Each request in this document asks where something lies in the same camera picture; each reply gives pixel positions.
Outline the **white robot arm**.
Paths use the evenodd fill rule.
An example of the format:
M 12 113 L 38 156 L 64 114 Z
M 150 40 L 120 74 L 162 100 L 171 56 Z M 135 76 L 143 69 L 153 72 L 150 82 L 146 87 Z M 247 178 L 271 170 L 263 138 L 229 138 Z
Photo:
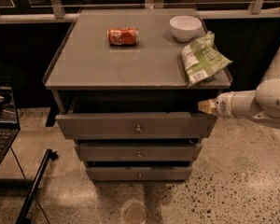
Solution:
M 260 84 L 252 91 L 223 92 L 198 103 L 200 111 L 225 119 L 249 119 L 280 129 L 280 47 Z

